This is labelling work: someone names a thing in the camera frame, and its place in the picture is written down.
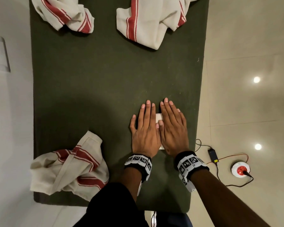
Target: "hand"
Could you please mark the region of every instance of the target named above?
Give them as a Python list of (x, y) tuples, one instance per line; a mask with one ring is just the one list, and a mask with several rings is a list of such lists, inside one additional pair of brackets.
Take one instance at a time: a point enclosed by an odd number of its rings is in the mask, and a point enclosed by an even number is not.
[(138, 118), (138, 129), (135, 128), (136, 115), (130, 121), (132, 149), (135, 154), (154, 157), (161, 146), (159, 124), (156, 124), (156, 107), (149, 100), (142, 104)]
[(186, 119), (172, 101), (165, 98), (160, 103), (163, 121), (159, 120), (161, 142), (167, 154), (174, 158), (178, 153), (189, 150)]

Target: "white towel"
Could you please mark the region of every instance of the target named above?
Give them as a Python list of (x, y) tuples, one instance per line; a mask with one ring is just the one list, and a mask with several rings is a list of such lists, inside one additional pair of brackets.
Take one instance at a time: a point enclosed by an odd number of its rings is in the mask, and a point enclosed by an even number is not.
[(78, 0), (31, 0), (36, 11), (44, 21), (56, 30), (66, 24), (71, 30), (92, 33), (94, 18)]
[(109, 178), (101, 143), (102, 139), (87, 131), (72, 151), (61, 149), (37, 157), (30, 166), (30, 190), (48, 195), (72, 191), (90, 201)]
[(131, 0), (130, 8), (117, 9), (117, 29), (128, 39), (158, 49), (167, 28), (175, 31), (186, 22), (195, 0)]

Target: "ceiling light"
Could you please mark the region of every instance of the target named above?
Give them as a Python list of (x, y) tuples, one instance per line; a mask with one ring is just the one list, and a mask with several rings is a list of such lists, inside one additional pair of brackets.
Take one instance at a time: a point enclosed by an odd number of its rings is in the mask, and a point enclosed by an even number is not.
[(256, 77), (254, 78), (254, 83), (259, 83), (259, 82), (260, 82), (260, 80), (261, 80), (261, 78), (260, 78), (260, 77), (258, 77), (258, 76), (256, 76)]
[(256, 150), (261, 150), (261, 149), (262, 149), (262, 145), (257, 143), (257, 144), (255, 145), (255, 149), (256, 149)]

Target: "left hand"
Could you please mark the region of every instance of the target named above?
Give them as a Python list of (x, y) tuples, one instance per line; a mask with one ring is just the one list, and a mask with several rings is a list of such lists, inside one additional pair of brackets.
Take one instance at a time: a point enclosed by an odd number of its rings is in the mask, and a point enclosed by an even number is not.
[(142, 104), (138, 118), (138, 129), (135, 128), (135, 121), (136, 115), (133, 115), (130, 121), (133, 153), (144, 154), (152, 158), (158, 153), (161, 146), (159, 124), (156, 123), (155, 104), (151, 104), (149, 100), (146, 101), (146, 105)]

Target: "black sleeve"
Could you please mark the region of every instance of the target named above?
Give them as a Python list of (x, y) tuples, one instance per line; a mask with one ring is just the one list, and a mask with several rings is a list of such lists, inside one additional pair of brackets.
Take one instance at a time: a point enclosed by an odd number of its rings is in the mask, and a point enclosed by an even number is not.
[(148, 226), (144, 211), (138, 211), (129, 190), (121, 183), (109, 183), (89, 202), (86, 214), (74, 225)]

